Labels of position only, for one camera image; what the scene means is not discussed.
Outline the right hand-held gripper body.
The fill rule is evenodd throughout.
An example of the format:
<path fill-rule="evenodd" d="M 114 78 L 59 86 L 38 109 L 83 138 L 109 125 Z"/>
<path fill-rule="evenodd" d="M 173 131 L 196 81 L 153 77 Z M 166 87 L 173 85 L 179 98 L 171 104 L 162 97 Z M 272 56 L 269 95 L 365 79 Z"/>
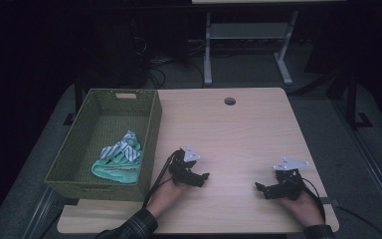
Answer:
<path fill-rule="evenodd" d="M 308 167 L 308 161 L 284 157 L 281 162 L 275 164 L 276 185 L 267 186 L 267 191 L 273 195 L 273 199 L 288 198 L 297 200 L 304 184 L 299 170 Z"/>

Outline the person's left hand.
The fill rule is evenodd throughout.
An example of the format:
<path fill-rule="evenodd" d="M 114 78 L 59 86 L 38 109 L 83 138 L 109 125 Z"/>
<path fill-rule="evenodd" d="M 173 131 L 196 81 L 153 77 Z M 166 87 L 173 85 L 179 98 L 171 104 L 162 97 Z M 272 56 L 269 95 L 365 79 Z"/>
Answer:
<path fill-rule="evenodd" d="M 159 218 L 164 212 L 173 207 L 191 189 L 190 185 L 176 185 L 169 173 L 166 173 L 161 183 L 153 193 L 146 209 L 155 217 Z"/>

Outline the grey metal rail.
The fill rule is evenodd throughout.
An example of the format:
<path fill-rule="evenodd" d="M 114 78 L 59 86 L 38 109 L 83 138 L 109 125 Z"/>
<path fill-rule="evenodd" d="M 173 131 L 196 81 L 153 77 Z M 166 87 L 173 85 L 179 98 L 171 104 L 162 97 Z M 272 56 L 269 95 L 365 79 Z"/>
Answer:
<path fill-rule="evenodd" d="M 22 239 L 44 239 L 62 215 L 62 211 L 58 193 L 47 186 L 27 224 Z"/>
<path fill-rule="evenodd" d="M 361 153 L 366 168 L 371 174 L 372 180 L 376 184 L 377 190 L 382 196 L 382 169 L 376 161 L 376 157 L 368 148 L 366 142 L 359 133 L 361 128 L 372 128 L 373 125 L 365 113 L 355 113 L 352 117 L 347 114 L 348 108 L 345 108 L 340 102 L 332 101 L 336 114 L 343 122 L 347 132 L 354 141 L 358 151 Z"/>

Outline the black metal table leg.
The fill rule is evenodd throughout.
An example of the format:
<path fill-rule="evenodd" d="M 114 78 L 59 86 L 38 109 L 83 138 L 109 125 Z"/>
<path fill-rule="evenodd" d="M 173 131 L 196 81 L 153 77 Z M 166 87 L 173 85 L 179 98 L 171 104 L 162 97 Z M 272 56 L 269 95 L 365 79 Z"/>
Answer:
<path fill-rule="evenodd" d="M 75 111 L 69 113 L 65 120 L 64 125 L 72 125 L 80 108 L 83 104 L 83 88 L 82 88 L 82 79 L 77 77 L 74 83 L 74 96 L 75 96 Z"/>

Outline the grey table edge bracket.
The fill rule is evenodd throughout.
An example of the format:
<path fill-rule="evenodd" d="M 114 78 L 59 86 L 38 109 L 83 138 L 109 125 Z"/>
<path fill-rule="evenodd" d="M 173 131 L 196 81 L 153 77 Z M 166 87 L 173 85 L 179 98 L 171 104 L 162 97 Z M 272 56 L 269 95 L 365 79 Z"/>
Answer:
<path fill-rule="evenodd" d="M 329 197 L 319 197 L 319 200 L 323 205 L 325 204 L 330 204 L 333 207 L 338 207 L 340 206 L 339 202 L 337 199 L 330 199 Z"/>

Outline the green woven basket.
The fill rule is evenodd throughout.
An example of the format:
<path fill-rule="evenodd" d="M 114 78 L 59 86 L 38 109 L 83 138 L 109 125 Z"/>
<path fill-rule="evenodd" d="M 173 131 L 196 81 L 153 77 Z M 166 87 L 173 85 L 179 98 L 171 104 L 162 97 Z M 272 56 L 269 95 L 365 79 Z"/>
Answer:
<path fill-rule="evenodd" d="M 45 182 L 68 198 L 144 200 L 161 116 L 155 90 L 91 89 Z"/>

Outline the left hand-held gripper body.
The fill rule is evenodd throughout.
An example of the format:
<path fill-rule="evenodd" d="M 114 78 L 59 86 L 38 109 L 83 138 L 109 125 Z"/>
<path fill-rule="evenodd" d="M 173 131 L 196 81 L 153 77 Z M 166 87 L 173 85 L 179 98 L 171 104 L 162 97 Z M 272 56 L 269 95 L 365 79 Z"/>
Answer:
<path fill-rule="evenodd" d="M 193 186 L 193 182 L 200 180 L 199 174 L 191 171 L 194 162 L 184 161 L 185 150 L 177 149 L 171 155 L 172 160 L 169 165 L 169 172 L 175 185 L 187 184 Z"/>

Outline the white metal frame desk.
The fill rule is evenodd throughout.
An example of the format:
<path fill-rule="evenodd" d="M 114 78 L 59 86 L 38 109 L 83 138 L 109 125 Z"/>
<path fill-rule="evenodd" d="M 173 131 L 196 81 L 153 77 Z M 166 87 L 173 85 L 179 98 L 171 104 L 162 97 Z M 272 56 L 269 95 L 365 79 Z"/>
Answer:
<path fill-rule="evenodd" d="M 203 58 L 203 77 L 205 86 L 213 84 L 211 43 L 213 40 L 281 40 L 282 47 L 274 53 L 275 61 L 286 86 L 292 85 L 285 56 L 295 24 L 303 7 L 314 4 L 339 3 L 345 0 L 191 0 L 193 7 L 207 7 L 205 25 L 205 50 Z M 276 15 L 276 12 L 289 11 L 284 21 L 262 21 L 238 23 L 217 23 L 212 20 L 212 13 L 222 8 L 233 11 L 262 11 Z"/>

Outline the person's right hand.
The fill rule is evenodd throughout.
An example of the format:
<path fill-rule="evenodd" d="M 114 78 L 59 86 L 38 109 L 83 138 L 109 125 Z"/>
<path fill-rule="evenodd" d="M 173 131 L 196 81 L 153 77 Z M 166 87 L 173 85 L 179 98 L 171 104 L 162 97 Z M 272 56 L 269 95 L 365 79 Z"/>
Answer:
<path fill-rule="evenodd" d="M 325 224 L 315 201 L 306 192 L 302 192 L 297 200 L 280 198 L 277 203 L 283 206 L 303 227 Z"/>

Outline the mint green striped baby garment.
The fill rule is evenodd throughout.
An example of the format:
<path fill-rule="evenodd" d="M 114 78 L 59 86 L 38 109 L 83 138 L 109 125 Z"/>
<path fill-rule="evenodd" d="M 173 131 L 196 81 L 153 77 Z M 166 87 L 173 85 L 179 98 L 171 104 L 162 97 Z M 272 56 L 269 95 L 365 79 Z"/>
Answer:
<path fill-rule="evenodd" d="M 133 184 L 138 180 L 141 162 L 141 145 L 136 133 L 129 130 L 116 144 L 101 150 L 99 159 L 92 166 L 92 174 L 123 184 Z"/>

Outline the black metal stand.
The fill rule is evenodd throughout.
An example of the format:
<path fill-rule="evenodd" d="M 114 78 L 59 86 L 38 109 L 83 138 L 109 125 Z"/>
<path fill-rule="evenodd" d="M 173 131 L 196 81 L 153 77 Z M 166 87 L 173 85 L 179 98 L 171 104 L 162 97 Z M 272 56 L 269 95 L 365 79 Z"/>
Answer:
<path fill-rule="evenodd" d="M 357 80 L 352 70 L 345 72 L 345 87 L 346 87 L 346 108 L 345 119 L 353 130 L 358 130 L 360 127 L 372 127 L 366 113 L 359 113 L 356 110 L 357 101 Z"/>

